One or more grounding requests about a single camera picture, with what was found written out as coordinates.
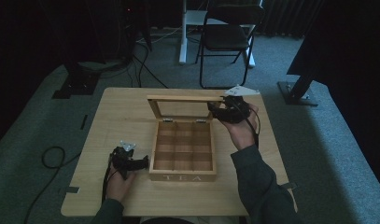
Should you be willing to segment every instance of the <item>wooden table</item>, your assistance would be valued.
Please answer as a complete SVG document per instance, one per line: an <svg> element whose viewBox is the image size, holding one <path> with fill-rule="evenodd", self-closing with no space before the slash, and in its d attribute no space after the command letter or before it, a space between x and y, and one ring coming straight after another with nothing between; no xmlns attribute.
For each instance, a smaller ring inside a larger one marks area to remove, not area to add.
<svg viewBox="0 0 380 224"><path fill-rule="evenodd" d="M109 153L120 140L136 143L135 159L151 155L156 119L147 95L221 96L223 91L108 88L105 90L79 158L62 214L68 217L94 216L100 208L102 183ZM261 95L245 101L260 108L260 152L276 172L277 182L289 182ZM226 129L213 120L217 155L215 182L151 181L148 170L138 173L125 199L128 217L161 216L246 216L237 192L236 172L230 154L236 151Z"/></svg>

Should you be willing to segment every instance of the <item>sleeve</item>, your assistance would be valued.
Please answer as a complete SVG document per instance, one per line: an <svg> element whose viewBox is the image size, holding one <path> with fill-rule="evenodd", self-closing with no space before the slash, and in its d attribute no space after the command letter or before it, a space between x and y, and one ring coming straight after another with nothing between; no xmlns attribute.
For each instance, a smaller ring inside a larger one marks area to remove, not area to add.
<svg viewBox="0 0 380 224"><path fill-rule="evenodd" d="M97 212L96 216L91 221L91 224L118 224L121 223L123 205L114 199L105 199Z"/></svg>
<svg viewBox="0 0 380 224"><path fill-rule="evenodd" d="M276 174L251 146L231 155L240 199L251 223L302 223L289 192L277 185Z"/></svg>

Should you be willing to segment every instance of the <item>person's left hand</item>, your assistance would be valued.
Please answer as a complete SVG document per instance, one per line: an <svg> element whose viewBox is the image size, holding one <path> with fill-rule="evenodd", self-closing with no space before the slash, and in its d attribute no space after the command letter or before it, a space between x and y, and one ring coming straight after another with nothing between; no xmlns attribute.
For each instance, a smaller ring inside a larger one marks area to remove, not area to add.
<svg viewBox="0 0 380 224"><path fill-rule="evenodd" d="M130 172L128 174L128 178L124 180L120 172L116 171L117 170L114 168L114 166L111 165L106 190L106 197L109 199L115 199L122 203L123 199L128 194L128 191L134 182L136 174L134 172Z"/></svg>

